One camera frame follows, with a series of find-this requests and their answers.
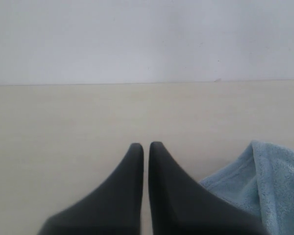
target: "wall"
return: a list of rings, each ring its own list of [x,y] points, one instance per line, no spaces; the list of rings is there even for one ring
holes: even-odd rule
[[[294,79],[294,0],[0,0],[0,85]]]

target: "white wall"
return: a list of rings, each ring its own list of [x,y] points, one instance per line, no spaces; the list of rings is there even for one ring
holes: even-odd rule
[[[294,79],[294,0],[0,0],[0,85]]]

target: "light blue towel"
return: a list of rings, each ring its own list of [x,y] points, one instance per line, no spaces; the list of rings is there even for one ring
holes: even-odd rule
[[[294,152],[252,141],[233,163],[200,182],[230,204],[261,218],[271,235],[294,235]]]

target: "blue towel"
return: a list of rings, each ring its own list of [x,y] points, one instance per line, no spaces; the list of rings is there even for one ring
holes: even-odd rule
[[[230,165],[200,182],[233,206],[259,217],[271,235],[294,235],[294,152],[252,141]]]

